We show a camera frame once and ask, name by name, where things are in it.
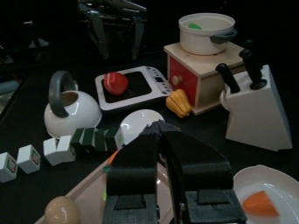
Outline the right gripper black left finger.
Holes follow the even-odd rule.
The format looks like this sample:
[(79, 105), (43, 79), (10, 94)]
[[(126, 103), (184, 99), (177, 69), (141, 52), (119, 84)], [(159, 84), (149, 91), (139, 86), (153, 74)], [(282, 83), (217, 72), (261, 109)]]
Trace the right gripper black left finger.
[(119, 151), (107, 173), (103, 224), (158, 224), (159, 122)]

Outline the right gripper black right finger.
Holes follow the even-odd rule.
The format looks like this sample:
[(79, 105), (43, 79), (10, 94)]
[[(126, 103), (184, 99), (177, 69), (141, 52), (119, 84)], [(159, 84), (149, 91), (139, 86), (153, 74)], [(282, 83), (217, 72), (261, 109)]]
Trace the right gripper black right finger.
[(159, 122), (176, 224), (246, 224), (230, 161), (216, 148)]

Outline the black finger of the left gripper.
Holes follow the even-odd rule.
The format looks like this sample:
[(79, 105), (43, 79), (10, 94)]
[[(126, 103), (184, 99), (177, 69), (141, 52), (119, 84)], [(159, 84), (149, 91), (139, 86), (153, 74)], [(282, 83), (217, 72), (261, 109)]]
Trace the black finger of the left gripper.
[(103, 20), (99, 14), (91, 15), (91, 24), (97, 34), (98, 49), (105, 59), (109, 58), (109, 42), (106, 37)]
[(142, 40), (145, 36), (145, 21), (141, 17), (134, 17), (134, 25), (135, 25), (135, 43), (131, 50), (133, 60), (138, 58)]

